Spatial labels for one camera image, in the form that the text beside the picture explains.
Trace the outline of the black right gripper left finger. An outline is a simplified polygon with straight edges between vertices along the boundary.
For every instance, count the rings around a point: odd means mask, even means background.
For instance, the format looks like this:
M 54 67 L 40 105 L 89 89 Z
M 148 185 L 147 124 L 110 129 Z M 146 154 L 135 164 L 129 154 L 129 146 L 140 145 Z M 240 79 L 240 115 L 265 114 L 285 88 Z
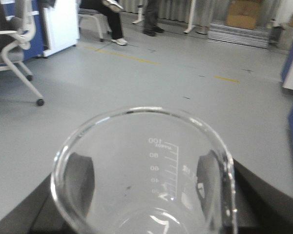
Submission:
M 65 195 L 70 204 L 86 217 L 95 189 L 95 173 L 92 158 L 72 153 L 64 173 Z

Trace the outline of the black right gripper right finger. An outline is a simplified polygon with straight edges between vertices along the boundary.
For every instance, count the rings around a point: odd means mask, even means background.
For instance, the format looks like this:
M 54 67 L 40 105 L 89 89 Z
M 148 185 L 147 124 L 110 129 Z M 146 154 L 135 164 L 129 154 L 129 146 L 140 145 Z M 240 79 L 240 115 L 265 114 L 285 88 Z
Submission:
M 196 169 L 196 192 L 209 234 L 226 234 L 232 230 L 230 181 L 213 150 L 200 156 Z

